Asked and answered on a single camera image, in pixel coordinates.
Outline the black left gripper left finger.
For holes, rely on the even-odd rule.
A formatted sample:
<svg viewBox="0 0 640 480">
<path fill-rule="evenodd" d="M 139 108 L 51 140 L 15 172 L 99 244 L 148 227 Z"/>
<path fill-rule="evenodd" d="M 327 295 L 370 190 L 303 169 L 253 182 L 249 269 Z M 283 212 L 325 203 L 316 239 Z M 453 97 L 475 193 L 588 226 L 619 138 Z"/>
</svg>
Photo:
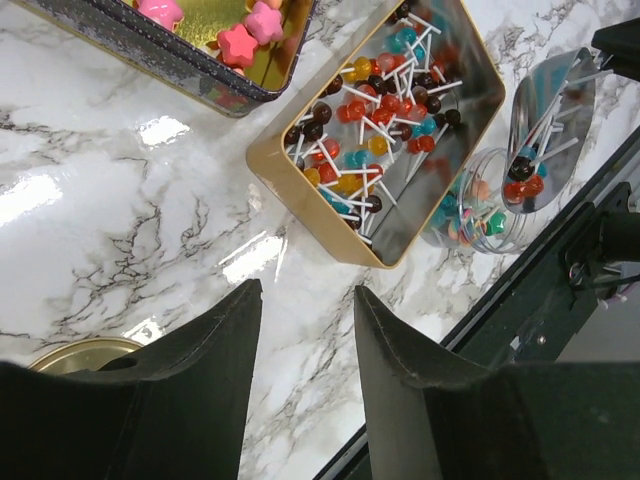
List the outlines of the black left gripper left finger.
<svg viewBox="0 0 640 480">
<path fill-rule="evenodd" d="M 1 365 L 5 479 L 234 479 L 262 286 L 97 371 L 53 376 Z"/>
</svg>

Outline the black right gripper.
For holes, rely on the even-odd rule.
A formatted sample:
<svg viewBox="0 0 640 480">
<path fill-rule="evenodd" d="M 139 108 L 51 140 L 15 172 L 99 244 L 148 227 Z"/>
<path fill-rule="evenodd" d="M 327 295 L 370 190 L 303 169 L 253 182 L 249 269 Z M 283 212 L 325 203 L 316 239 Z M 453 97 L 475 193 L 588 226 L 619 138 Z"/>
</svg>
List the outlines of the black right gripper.
<svg viewBox="0 0 640 480">
<path fill-rule="evenodd" d="M 616 75 L 640 74 L 639 18 L 597 30 L 591 46 L 601 54 L 601 71 L 612 70 Z"/>
</svg>

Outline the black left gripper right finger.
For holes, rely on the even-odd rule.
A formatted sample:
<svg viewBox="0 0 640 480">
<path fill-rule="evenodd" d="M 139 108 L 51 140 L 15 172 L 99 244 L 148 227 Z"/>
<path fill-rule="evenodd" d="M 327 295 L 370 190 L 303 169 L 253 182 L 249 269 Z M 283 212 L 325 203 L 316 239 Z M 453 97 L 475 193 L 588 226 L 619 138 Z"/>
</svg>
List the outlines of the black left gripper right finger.
<svg viewBox="0 0 640 480">
<path fill-rule="evenodd" d="M 516 363 L 447 350 L 367 287 L 355 339 L 376 479 L 635 479 L 639 366 Z"/>
</svg>

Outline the silver metal scoop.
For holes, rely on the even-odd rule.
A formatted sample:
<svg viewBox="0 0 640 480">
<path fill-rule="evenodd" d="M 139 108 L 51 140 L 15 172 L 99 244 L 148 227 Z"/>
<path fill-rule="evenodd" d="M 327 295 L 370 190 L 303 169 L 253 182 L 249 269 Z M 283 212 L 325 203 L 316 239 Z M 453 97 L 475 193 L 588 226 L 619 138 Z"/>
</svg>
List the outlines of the silver metal scoop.
<svg viewBox="0 0 640 480">
<path fill-rule="evenodd" d="M 571 180 L 592 124 L 598 75 L 581 47 L 538 63 L 519 83 L 501 192 L 511 212 L 541 210 Z"/>
</svg>

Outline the gold round jar lid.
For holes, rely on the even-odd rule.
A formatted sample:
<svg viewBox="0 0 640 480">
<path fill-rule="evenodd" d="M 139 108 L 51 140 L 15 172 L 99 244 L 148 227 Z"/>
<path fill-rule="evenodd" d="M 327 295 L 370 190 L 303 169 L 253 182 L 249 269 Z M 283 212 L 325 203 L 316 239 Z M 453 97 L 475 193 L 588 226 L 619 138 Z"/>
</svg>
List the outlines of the gold round jar lid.
<svg viewBox="0 0 640 480">
<path fill-rule="evenodd" d="M 29 369 L 51 375 L 80 370 L 96 371 L 112 360 L 133 353 L 142 344 L 121 337 L 98 337 L 74 341 L 34 361 Z"/>
</svg>

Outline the clear glass jar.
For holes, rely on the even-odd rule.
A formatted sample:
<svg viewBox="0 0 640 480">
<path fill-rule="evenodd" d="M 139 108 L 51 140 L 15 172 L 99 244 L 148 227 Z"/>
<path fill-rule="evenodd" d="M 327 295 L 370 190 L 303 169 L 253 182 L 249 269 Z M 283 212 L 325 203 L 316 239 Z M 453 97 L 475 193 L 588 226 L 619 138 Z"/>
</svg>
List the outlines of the clear glass jar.
<svg viewBox="0 0 640 480">
<path fill-rule="evenodd" d="M 507 154 L 483 149 L 472 156 L 423 229 L 435 247 L 483 254 L 524 251 L 544 224 L 536 213 L 513 213 L 502 199 Z"/>
</svg>

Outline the gold tin of lollipops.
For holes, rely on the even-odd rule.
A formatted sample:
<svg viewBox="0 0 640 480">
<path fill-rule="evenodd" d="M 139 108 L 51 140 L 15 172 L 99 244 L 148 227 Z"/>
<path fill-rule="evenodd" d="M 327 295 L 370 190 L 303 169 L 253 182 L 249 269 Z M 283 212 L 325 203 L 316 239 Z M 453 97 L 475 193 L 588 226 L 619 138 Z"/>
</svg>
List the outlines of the gold tin of lollipops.
<svg viewBox="0 0 640 480">
<path fill-rule="evenodd" d="M 461 1 L 400 1 L 302 106 L 247 152 L 250 170 L 337 261 L 391 269 L 505 98 Z"/>
</svg>

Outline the dark tin of star candies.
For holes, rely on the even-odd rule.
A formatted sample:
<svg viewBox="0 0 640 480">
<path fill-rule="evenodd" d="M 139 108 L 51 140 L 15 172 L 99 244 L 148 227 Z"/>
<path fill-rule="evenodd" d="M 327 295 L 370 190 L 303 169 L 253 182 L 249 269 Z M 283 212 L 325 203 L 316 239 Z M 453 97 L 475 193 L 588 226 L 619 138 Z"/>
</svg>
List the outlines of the dark tin of star candies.
<svg viewBox="0 0 640 480">
<path fill-rule="evenodd" d="M 23 7 L 232 118 L 290 85 L 313 1 L 25 1 Z"/>
</svg>

